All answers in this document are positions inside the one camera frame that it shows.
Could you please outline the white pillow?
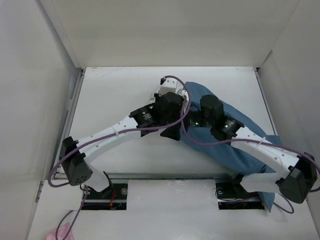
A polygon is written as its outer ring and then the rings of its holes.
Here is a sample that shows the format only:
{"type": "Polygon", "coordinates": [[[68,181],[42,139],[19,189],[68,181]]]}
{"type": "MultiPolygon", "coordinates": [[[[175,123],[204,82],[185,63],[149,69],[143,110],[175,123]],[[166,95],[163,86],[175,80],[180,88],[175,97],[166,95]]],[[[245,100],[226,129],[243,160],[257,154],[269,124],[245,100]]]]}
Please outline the white pillow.
{"type": "Polygon", "coordinates": [[[150,100],[156,100],[157,98],[160,98],[162,95],[164,95],[165,88],[162,85],[159,85],[154,91],[150,94],[150,100]]]}

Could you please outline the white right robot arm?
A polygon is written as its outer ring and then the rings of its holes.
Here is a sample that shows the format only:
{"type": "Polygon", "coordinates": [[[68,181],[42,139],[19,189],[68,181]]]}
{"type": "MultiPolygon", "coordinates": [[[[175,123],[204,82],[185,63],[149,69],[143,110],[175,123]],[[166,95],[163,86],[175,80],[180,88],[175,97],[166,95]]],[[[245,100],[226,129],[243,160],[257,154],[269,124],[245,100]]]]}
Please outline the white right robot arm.
{"type": "Polygon", "coordinates": [[[223,103],[214,95],[202,96],[200,107],[190,111],[182,123],[185,131],[190,128],[209,128],[218,143],[241,150],[273,170],[271,173],[238,176],[231,185],[237,197],[253,192],[277,193],[301,204],[318,179],[310,155],[294,153],[265,140],[241,121],[226,114],[223,103]]]}

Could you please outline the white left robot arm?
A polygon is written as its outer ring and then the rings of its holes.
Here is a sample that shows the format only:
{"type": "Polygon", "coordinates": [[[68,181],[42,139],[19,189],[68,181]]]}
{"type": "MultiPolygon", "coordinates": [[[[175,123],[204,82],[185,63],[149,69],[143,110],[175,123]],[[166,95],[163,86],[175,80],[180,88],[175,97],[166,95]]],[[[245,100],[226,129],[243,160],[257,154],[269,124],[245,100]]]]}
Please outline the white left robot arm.
{"type": "Polygon", "coordinates": [[[168,92],[96,134],[78,140],[71,136],[65,138],[59,158],[63,161],[61,166],[69,185],[86,185],[99,197],[109,197],[114,188],[113,183],[106,171],[94,167],[93,162],[127,141],[176,126],[188,100],[185,90],[168,92]]]}

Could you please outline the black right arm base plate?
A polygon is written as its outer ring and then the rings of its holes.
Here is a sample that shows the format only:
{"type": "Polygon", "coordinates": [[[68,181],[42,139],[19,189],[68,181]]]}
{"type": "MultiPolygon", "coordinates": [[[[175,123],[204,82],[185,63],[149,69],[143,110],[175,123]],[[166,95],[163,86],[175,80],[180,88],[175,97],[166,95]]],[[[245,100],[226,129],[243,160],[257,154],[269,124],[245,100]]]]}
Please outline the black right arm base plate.
{"type": "Polygon", "coordinates": [[[247,192],[233,182],[216,182],[215,196],[219,210],[264,210],[265,206],[258,193],[247,192]]]}

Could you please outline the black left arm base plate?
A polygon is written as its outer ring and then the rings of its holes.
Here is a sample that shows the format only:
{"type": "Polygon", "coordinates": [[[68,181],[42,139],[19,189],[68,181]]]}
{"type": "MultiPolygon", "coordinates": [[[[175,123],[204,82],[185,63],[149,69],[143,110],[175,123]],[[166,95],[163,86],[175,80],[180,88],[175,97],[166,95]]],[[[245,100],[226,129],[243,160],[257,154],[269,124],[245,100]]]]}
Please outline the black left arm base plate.
{"type": "Polygon", "coordinates": [[[114,183],[113,189],[101,195],[89,187],[89,194],[84,201],[82,210],[88,211],[124,211],[127,209],[128,184],[114,183]]]}

